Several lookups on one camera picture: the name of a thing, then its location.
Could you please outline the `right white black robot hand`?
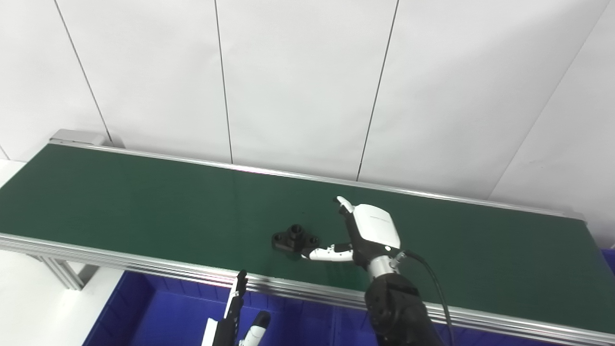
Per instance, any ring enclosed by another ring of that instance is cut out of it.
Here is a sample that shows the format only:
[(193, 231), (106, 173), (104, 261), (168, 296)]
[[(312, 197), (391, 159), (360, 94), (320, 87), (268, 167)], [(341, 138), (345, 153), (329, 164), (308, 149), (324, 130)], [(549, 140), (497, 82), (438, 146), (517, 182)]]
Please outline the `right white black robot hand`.
[(342, 196), (335, 202), (344, 217), (349, 242), (302, 250), (312, 261), (352, 262), (373, 277), (395, 273), (395, 252), (401, 249), (397, 228), (389, 212), (369, 204), (353, 205)]

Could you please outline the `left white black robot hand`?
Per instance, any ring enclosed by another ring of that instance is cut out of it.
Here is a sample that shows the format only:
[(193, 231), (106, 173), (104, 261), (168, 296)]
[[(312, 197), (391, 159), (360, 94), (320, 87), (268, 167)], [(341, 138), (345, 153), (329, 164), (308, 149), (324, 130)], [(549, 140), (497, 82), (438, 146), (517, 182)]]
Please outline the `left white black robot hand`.
[(240, 270), (229, 292), (222, 319), (217, 321), (209, 318), (207, 320), (201, 343), (203, 346), (258, 346), (260, 344), (271, 322), (271, 314), (265, 310), (259, 311), (244, 338), (237, 340), (247, 283), (247, 271)]

